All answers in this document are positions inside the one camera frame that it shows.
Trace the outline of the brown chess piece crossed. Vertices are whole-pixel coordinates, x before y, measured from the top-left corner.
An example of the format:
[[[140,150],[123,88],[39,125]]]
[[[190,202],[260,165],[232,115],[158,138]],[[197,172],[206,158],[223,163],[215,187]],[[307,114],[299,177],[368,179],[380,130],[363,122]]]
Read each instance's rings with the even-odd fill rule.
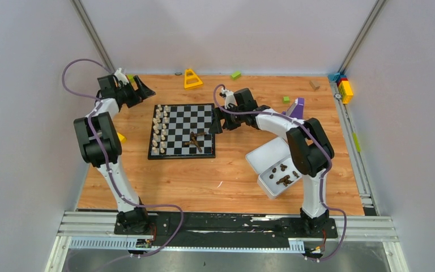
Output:
[[[196,147],[199,147],[198,137],[205,136],[206,134],[207,133],[205,131],[200,132],[200,133],[191,132],[190,133],[190,140],[188,142],[185,142],[184,145],[185,146],[194,145]]]

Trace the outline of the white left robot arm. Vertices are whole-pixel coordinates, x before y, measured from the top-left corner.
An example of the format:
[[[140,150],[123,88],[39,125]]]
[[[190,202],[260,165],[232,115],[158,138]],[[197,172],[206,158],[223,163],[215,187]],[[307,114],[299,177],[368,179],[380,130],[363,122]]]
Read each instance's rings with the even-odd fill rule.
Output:
[[[114,73],[98,79],[100,97],[85,117],[74,120],[80,153],[105,178],[117,202],[118,214],[114,229],[117,235],[141,235],[151,226],[151,219],[141,199],[131,187],[122,165],[122,145],[113,117],[123,105],[131,108],[155,95],[135,75]]]

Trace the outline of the black white chess board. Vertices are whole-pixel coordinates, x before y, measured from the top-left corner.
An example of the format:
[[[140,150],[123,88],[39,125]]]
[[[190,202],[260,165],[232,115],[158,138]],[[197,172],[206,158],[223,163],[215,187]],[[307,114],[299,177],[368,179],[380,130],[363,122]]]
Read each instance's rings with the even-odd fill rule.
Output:
[[[213,103],[155,105],[151,121],[148,159],[215,158],[215,138],[208,133],[214,107]],[[194,145],[184,145],[190,140],[191,132],[203,131],[207,134],[198,137],[202,152],[199,152]]]

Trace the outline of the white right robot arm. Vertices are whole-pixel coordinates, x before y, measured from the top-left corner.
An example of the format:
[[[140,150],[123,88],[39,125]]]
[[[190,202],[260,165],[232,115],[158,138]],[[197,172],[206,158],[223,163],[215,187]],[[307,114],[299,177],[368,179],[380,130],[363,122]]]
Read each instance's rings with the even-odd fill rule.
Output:
[[[284,138],[293,165],[301,173],[304,200],[300,209],[301,229],[307,236],[323,230],[330,216],[325,201],[325,179],[332,167],[334,149],[316,118],[299,120],[281,114],[267,105],[259,106],[248,88],[232,92],[219,84],[213,96],[226,99],[226,105],[215,103],[210,134],[234,130],[242,124]]]

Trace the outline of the brown chess piece long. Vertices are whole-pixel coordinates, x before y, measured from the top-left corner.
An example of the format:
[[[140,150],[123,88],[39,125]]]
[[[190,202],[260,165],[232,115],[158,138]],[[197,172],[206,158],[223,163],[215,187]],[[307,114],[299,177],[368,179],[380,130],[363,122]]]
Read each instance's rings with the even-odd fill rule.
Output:
[[[202,152],[202,148],[200,147],[197,138],[203,135],[205,135],[205,133],[194,133],[194,132],[190,133],[190,143],[195,145],[199,152]]]

